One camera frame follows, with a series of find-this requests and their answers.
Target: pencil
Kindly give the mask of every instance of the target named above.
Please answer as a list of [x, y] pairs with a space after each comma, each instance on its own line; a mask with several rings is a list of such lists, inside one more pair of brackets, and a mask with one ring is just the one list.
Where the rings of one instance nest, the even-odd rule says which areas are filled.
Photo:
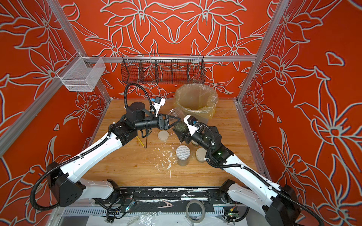
[[141, 139], [137, 136], [138, 141], [142, 144], [142, 147], [145, 148], [144, 144], [142, 143]]

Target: black wire basket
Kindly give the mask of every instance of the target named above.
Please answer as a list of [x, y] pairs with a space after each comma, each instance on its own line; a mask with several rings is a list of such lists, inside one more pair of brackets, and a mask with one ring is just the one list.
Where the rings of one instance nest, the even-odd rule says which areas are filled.
[[152, 54], [122, 55], [124, 83], [188, 84], [205, 82], [203, 56]]

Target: white wire basket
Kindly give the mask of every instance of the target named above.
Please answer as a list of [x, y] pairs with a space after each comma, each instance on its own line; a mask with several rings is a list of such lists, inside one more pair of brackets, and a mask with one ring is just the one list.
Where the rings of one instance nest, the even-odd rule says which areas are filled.
[[74, 60], [70, 69], [62, 77], [58, 77], [69, 91], [93, 91], [106, 69], [103, 59], [99, 57], [93, 67], [92, 64], [86, 64], [82, 57], [76, 57]]

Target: white lid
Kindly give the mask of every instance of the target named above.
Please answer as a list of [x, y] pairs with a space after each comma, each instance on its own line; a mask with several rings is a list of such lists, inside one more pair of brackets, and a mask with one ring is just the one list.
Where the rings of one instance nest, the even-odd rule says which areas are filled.
[[176, 156], [181, 160], [186, 160], [190, 156], [190, 149], [185, 145], [181, 145], [176, 149]]
[[206, 156], [206, 150], [203, 148], [199, 148], [196, 151], [196, 158], [198, 161], [200, 162], [204, 162], [205, 161], [205, 156]]
[[168, 138], [168, 132], [166, 130], [161, 130], [158, 134], [160, 140], [165, 141]]

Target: wire basket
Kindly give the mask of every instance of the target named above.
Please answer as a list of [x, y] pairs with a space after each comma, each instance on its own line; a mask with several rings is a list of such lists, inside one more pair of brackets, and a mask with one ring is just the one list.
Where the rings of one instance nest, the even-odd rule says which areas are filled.
[[121, 65], [124, 83], [187, 84], [205, 82], [203, 56], [123, 55]]
[[93, 91], [106, 69], [103, 59], [99, 57], [93, 67], [92, 64], [86, 64], [82, 57], [76, 57], [74, 61], [69, 70], [59, 77], [60, 80], [69, 91]]

